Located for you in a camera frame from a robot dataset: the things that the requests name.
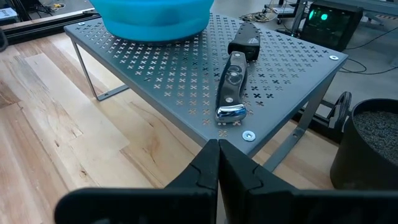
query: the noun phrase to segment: knife blade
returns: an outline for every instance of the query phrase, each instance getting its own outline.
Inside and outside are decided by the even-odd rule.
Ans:
[[[247,115],[242,94],[248,76],[247,61],[257,60],[260,36],[252,23],[244,22],[228,45],[229,58],[221,74],[216,98],[216,121],[233,123]]]

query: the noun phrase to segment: black container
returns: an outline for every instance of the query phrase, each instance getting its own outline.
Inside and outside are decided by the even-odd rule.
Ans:
[[[377,153],[358,133],[353,117],[366,111],[398,114],[398,100],[371,99],[358,103],[346,124],[343,139],[330,169],[336,189],[398,189],[398,166]]]

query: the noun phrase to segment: kitchen knife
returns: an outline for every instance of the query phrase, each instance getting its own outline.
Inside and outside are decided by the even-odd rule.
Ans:
[[[247,60],[257,60],[260,52],[258,29],[249,22],[244,22],[235,39],[228,45],[229,59],[221,74],[216,98],[216,121],[233,123],[247,115],[242,102],[246,84]]]

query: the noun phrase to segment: perforated metal shelf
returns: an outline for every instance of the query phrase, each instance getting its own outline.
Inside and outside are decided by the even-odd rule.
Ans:
[[[66,26],[72,41],[200,145],[227,139],[246,154],[256,152],[334,75],[346,55],[271,30],[259,30],[261,53],[248,65],[241,122],[215,122],[215,96],[227,46],[239,20],[212,14],[198,36],[178,44],[147,46],[110,34],[101,19]],[[244,131],[256,134],[247,142]]]

